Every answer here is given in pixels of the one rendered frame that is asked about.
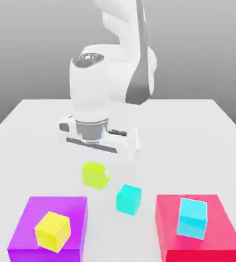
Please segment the large purple box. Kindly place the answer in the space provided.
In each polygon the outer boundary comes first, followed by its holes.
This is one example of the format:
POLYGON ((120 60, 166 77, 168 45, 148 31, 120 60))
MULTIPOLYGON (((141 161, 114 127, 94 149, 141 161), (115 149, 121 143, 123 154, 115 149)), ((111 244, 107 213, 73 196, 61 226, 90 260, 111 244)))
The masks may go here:
POLYGON ((8 246, 11 262, 82 262, 88 222, 86 196, 31 196, 8 246), (70 219, 71 236, 60 252, 40 247, 34 227, 49 212, 70 219))

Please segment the small lime cube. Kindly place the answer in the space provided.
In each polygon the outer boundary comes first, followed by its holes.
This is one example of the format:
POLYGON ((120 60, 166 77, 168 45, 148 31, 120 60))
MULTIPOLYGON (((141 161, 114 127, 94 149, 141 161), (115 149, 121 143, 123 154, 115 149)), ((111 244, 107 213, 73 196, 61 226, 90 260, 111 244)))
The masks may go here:
POLYGON ((111 179, 111 174, 108 179, 104 177, 106 167, 98 162, 88 161, 82 167, 82 182, 83 185, 95 189, 103 189, 111 179))

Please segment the large red box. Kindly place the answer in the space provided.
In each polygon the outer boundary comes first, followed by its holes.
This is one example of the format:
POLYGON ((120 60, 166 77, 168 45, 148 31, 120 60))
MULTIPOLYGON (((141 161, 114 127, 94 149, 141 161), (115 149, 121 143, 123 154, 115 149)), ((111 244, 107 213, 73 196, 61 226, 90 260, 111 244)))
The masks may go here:
POLYGON ((236 262, 236 231, 215 194, 160 194, 155 220, 162 262, 236 262), (177 235, 180 198, 207 202, 203 240, 177 235))

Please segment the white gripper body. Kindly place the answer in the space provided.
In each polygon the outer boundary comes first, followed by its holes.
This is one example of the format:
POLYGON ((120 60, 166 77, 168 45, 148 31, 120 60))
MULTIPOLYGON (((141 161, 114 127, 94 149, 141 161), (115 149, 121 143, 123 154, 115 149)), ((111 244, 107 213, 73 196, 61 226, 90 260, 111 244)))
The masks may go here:
POLYGON ((136 127, 130 128, 127 132, 113 128, 105 128, 98 142, 85 141, 77 136, 67 136, 66 141, 72 144, 116 154, 126 159, 132 158, 135 152, 141 149, 138 129, 136 127))

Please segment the small light blue cube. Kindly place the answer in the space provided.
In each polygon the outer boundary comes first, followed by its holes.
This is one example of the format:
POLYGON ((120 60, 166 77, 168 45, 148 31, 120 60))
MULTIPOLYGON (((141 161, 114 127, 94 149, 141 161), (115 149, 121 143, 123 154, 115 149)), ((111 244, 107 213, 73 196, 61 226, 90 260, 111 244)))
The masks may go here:
POLYGON ((177 235, 203 240, 207 222, 207 202, 180 198, 177 235))

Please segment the small turquoise cube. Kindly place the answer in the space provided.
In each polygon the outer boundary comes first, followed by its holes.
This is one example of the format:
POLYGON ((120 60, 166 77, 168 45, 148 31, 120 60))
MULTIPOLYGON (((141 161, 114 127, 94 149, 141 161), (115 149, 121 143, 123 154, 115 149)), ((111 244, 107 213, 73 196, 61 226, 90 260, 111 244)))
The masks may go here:
POLYGON ((141 204, 142 189, 124 184, 116 195, 116 210, 135 215, 141 204))

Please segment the small yellow cube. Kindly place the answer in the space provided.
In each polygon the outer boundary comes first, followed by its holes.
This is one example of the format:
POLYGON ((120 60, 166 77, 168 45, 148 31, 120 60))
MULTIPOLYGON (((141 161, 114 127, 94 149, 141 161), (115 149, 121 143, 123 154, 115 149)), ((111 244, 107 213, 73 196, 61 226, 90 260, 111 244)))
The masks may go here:
POLYGON ((70 219, 49 211, 34 230, 38 246, 59 253, 71 236, 70 219))

